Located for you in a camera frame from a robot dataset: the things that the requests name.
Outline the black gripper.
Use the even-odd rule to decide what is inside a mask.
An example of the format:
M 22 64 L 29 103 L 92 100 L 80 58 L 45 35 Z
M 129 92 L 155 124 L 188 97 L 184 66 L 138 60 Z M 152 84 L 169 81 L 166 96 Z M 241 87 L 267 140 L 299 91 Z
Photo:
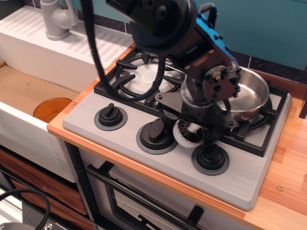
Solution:
M 230 115 L 228 99 L 237 97 L 240 92 L 238 82 L 241 67 L 218 65 L 206 69 L 187 66 L 180 68 L 186 74 L 179 92 L 160 92 L 155 99 L 162 109 L 160 119 L 163 129 L 159 139 L 164 144 L 174 142 L 173 126 L 180 119 L 188 120 L 208 128 L 204 131 L 203 144 L 211 145 L 219 140 L 224 128 L 233 129 L 237 121 Z

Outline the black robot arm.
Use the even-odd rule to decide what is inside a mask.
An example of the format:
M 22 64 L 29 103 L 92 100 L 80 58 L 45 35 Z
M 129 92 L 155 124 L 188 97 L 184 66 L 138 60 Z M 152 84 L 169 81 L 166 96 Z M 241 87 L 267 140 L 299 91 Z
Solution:
M 165 60 L 186 74 L 180 92 L 150 94 L 159 106 L 195 131 L 180 128 L 184 139 L 215 143 L 236 121 L 229 98 L 240 92 L 241 69 L 214 27 L 218 15 L 213 3 L 198 6 L 193 0 L 109 0 L 108 5 L 130 21 L 132 37 L 142 51 L 159 58 L 158 77 Z

